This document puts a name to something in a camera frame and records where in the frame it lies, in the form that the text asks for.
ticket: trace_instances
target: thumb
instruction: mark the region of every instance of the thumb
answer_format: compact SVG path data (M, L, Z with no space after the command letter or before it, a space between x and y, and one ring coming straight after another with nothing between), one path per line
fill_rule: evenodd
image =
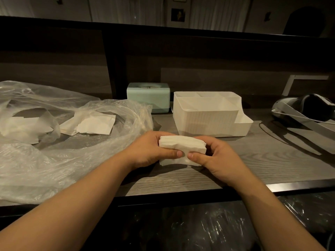
M178 159L183 155L182 151L175 149L158 148L158 159Z
M206 166L208 161L211 159L211 156L207 156L199 152L189 152L187 157L189 160L198 163L202 166Z

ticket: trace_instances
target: forearm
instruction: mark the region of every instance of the forearm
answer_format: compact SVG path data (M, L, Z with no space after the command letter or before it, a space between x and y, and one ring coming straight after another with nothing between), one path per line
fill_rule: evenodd
M257 177L249 176L235 189L266 251L324 250Z
M130 171L121 153L1 231L1 249L80 249Z

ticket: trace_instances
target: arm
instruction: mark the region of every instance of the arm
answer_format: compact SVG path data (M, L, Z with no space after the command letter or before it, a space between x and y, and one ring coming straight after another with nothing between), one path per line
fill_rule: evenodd
M212 156L193 152L188 158L240 194L266 251L325 250L227 143L209 136L196 138L207 143Z
M132 169L182 156L181 151L158 147L161 135L172 134L147 132L80 181L2 230L1 250L79 250Z

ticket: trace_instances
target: white bracket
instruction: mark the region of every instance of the white bracket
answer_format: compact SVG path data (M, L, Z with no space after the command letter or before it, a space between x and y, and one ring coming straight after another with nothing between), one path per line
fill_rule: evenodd
M285 88L283 90L282 95L283 96L288 96L288 93L291 90L293 81L295 79L301 79L301 80L327 80L328 75L290 75L290 77L287 80L287 83L285 85Z

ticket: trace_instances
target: hand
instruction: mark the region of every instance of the hand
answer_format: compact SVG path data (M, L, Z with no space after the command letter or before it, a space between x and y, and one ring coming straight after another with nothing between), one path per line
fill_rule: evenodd
M160 159L177 159L182 157L182 151L158 146L158 141L162 135L174 134L163 131L148 131L122 152L125 157L130 158L132 168L145 167Z
M207 156L198 152L190 152L187 157L206 167L219 180L235 188L245 178L253 176L250 169L228 143L206 135L195 138L203 140L208 147L207 151L213 155Z

